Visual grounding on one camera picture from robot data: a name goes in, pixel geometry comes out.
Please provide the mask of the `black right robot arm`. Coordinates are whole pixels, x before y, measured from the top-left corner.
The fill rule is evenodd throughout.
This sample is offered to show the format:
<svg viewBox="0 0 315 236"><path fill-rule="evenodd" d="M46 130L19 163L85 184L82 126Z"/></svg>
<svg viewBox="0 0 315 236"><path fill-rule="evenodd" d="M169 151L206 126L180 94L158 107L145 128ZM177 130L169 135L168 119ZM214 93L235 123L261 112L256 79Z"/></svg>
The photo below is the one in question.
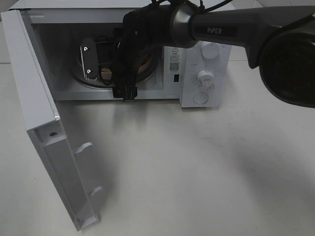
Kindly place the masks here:
<svg viewBox="0 0 315 236"><path fill-rule="evenodd" d="M110 64L114 98L137 96L136 76L154 46L191 48L199 41L243 47L279 100L315 105L315 8L272 6L222 11L188 0L158 0L127 13Z"/></svg>

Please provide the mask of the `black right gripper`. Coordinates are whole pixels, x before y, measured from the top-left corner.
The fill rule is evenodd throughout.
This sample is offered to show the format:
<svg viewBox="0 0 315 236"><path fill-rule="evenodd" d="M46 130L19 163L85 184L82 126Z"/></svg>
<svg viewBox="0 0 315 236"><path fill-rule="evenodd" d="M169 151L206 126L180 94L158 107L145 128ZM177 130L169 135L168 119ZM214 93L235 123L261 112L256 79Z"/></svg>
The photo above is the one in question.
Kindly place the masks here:
<svg viewBox="0 0 315 236"><path fill-rule="evenodd" d="M112 72L113 65L112 61L115 57L117 49L119 48L121 36L98 36L95 40L96 49L97 49L97 56L98 56L98 79L96 81L116 81L117 76L115 73ZM112 74L105 75L101 73L102 67L110 68Z"/></svg>

